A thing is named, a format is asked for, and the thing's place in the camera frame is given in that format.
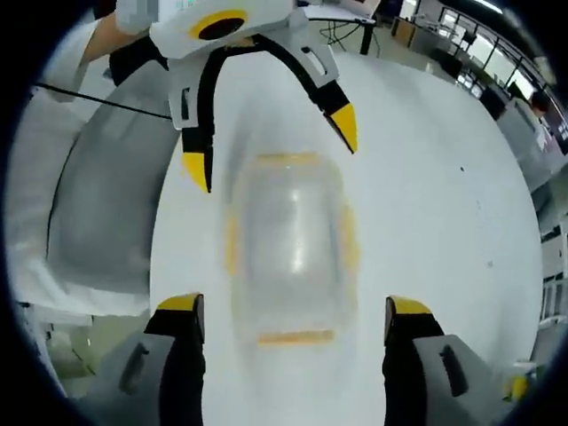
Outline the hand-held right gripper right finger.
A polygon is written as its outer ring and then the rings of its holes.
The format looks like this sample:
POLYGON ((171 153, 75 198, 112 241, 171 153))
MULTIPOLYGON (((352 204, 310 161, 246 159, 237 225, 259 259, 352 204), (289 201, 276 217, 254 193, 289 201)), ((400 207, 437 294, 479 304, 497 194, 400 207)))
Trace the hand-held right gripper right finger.
POLYGON ((492 369, 421 302, 388 296, 386 425, 497 425, 510 412, 492 369))

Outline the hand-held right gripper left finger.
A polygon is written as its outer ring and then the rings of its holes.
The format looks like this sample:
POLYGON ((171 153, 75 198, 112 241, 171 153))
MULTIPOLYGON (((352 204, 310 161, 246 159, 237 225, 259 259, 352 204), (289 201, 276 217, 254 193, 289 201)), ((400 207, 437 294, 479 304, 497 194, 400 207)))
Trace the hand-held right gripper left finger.
POLYGON ((100 362, 75 406, 92 425, 202 425, 204 297, 161 302, 100 362))

